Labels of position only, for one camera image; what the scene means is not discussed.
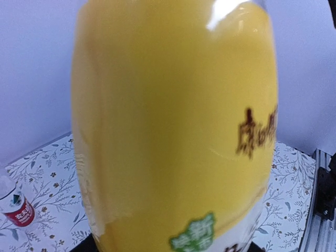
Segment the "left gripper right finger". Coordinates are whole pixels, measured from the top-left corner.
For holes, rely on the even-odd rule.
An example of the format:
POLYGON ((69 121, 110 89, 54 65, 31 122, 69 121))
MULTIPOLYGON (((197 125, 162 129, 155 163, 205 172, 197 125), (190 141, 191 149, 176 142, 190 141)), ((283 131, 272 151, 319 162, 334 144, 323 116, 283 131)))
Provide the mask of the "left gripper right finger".
POLYGON ((248 248, 248 252, 268 252, 269 250, 270 250, 270 241, 268 241, 267 245, 264 247, 260 247, 252 241, 248 248))

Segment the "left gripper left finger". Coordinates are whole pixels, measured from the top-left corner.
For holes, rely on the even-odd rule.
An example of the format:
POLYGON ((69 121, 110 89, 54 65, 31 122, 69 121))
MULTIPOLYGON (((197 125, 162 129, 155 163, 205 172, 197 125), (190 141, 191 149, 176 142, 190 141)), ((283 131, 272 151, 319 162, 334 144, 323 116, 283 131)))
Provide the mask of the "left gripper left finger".
POLYGON ((70 252, 99 252, 99 250, 95 243, 93 235, 90 234, 83 241, 81 241, 76 247, 74 247, 70 252))

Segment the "yellow juice bottle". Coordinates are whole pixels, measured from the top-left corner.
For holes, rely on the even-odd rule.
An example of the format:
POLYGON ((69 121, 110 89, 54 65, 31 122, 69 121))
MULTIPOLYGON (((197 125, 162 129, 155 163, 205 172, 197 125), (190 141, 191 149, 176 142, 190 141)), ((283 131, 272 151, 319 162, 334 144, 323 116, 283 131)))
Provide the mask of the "yellow juice bottle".
POLYGON ((247 251, 276 141, 265 1, 87 1, 71 73, 98 251, 247 251))

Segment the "red cap water bottle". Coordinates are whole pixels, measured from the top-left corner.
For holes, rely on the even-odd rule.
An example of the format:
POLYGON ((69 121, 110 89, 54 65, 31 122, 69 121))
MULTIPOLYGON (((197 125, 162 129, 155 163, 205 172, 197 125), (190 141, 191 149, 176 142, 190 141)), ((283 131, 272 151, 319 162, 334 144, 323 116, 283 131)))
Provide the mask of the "red cap water bottle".
POLYGON ((6 175, 1 175, 1 213, 17 227, 27 227, 35 218, 31 203, 6 175))

